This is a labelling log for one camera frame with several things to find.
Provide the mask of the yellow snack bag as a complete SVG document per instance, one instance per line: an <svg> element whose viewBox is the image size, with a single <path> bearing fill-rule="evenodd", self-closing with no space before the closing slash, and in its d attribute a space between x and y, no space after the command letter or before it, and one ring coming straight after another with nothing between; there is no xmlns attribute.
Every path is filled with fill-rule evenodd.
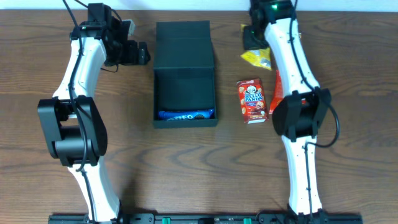
<svg viewBox="0 0 398 224"><path fill-rule="evenodd" d="M252 66L272 70L270 48L261 45L261 42L255 38L251 26L241 24L241 32L244 48L241 58Z"/></svg>

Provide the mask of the dark green box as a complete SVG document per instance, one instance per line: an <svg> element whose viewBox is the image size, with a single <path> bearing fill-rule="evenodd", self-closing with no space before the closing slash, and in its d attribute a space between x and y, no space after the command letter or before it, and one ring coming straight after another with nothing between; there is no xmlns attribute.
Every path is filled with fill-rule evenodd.
<svg viewBox="0 0 398 224"><path fill-rule="evenodd" d="M154 55L155 128L202 128L218 124L215 56L209 21L158 22ZM210 119L164 121L159 111L214 109Z"/></svg>

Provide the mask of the blue Oreo packet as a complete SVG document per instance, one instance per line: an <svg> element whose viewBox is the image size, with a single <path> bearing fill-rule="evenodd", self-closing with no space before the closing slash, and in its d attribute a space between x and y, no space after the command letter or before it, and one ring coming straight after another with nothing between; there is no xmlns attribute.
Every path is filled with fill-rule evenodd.
<svg viewBox="0 0 398 224"><path fill-rule="evenodd" d="M181 121L210 119L215 112L214 109L195 110L195 111L159 111L159 119L164 121Z"/></svg>

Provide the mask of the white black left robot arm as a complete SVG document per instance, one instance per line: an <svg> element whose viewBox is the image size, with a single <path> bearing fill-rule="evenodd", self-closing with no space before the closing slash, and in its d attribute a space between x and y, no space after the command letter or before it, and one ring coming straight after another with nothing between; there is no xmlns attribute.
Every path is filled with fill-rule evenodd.
<svg viewBox="0 0 398 224"><path fill-rule="evenodd" d="M108 134L94 101L104 67L142 65L146 46L128 39L132 20L86 21L70 34L71 56L60 86L37 112L50 155L78 182L88 213L53 214L49 223L152 223L148 214L128 214L113 190L104 155Z"/></svg>

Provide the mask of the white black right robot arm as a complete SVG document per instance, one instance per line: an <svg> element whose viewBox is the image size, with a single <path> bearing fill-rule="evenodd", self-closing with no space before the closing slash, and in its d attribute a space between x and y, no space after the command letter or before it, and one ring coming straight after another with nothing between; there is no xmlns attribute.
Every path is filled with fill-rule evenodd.
<svg viewBox="0 0 398 224"><path fill-rule="evenodd" d="M317 135L331 101L308 65L291 1L251 0L251 25L244 48L269 47L279 69L283 99L272 112L272 123L287 153L290 178L289 210L299 223L313 223L322 210L315 171Z"/></svg>

